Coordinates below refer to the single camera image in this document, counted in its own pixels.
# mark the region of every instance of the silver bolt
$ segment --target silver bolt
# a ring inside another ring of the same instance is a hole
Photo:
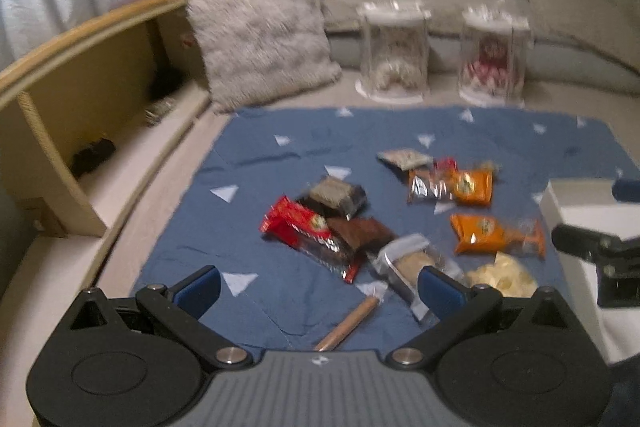
[[[391,354],[391,358],[402,365],[414,365],[414,363],[420,362],[424,357],[415,347],[401,347]]]
[[[248,356],[249,354],[242,347],[236,346],[222,347],[216,352],[218,361],[228,364],[240,363]]]
[[[147,284],[146,287],[156,292],[163,291],[164,289],[166,289],[166,286],[164,284],[158,284],[158,283]]]

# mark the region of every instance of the red wrapper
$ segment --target red wrapper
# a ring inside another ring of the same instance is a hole
[[[353,283],[362,265],[362,259],[354,256],[353,251],[333,235],[324,217],[286,196],[282,196],[264,216],[260,231],[305,252],[340,273],[349,284]]]

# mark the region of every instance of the brown stick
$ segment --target brown stick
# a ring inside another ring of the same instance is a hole
[[[364,299],[354,311],[347,315],[340,324],[320,341],[314,351],[331,351],[335,349],[338,344],[349,336],[351,331],[367,318],[370,312],[376,309],[379,303],[380,300],[377,297],[369,296]]]

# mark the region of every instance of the white box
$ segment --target white box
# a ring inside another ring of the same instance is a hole
[[[620,236],[640,235],[640,204],[618,203],[611,195],[613,180],[550,180],[540,210],[549,230],[565,223]],[[601,309],[593,264],[559,254],[574,300],[574,312],[607,362],[640,353],[640,308]]]

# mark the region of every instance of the white logo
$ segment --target white logo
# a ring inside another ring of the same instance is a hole
[[[318,367],[322,367],[325,363],[329,363],[330,360],[324,355],[318,355],[311,359],[312,363],[315,363]]]

